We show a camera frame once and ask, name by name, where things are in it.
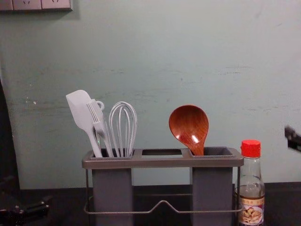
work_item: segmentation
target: black object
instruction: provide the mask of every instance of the black object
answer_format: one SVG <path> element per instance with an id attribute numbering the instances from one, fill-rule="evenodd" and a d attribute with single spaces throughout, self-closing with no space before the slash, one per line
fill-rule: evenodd
<path id="1" fill-rule="evenodd" d="M 5 100 L 2 84 L 0 82 L 0 182 L 9 178 L 9 188 L 6 192 L 18 195 L 20 192 L 16 153 L 13 142 L 8 107 Z"/>
<path id="2" fill-rule="evenodd" d="M 52 197 L 47 196 L 42 201 L 23 206 L 12 196 L 0 195 L 0 226 L 20 226 L 46 217 Z"/>
<path id="3" fill-rule="evenodd" d="M 292 127 L 285 127 L 285 137 L 287 138 L 287 146 L 289 148 L 301 152 L 301 136 Z"/>

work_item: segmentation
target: spoon bowl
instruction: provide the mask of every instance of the spoon bowl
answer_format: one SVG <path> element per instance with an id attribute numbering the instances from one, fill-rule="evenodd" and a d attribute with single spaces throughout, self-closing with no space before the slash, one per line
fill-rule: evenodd
<path id="1" fill-rule="evenodd" d="M 169 117 L 173 136 L 187 146 L 193 154 L 204 155 L 204 143 L 209 129 L 206 113 L 194 105 L 176 108 Z"/>

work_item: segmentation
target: electrical outlet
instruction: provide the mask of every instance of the electrical outlet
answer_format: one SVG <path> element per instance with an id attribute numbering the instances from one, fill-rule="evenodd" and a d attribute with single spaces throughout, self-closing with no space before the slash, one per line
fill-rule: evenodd
<path id="1" fill-rule="evenodd" d="M 0 11 L 13 10 L 12 0 L 0 0 Z"/>
<path id="2" fill-rule="evenodd" d="M 71 10 L 71 0 L 42 0 L 42 9 Z"/>
<path id="3" fill-rule="evenodd" d="M 41 0 L 13 0 L 14 10 L 42 10 Z"/>

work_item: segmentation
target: fork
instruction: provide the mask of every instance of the fork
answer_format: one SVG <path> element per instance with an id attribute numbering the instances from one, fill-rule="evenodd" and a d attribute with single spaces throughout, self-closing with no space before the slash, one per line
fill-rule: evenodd
<path id="1" fill-rule="evenodd" d="M 108 126 L 107 126 L 107 123 L 105 121 L 105 118 L 104 118 L 104 115 L 102 112 L 103 107 L 100 108 L 98 105 L 98 102 L 100 102 L 100 101 L 96 102 L 94 99 L 92 99 L 91 101 L 89 101 L 87 103 L 88 108 L 92 115 L 93 126 L 94 126 L 96 134 L 98 134 L 102 137 L 104 144 L 106 146 L 108 156 L 114 157 L 112 147 L 111 147 L 110 136 L 108 133 Z"/>

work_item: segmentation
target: sauce bottle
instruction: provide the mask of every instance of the sauce bottle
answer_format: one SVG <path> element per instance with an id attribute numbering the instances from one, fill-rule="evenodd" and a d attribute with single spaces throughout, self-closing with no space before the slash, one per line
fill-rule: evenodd
<path id="1" fill-rule="evenodd" d="M 240 172 L 240 226 L 263 226 L 265 188 L 261 178 L 261 144 L 258 140 L 243 140 L 241 154 L 244 165 Z"/>

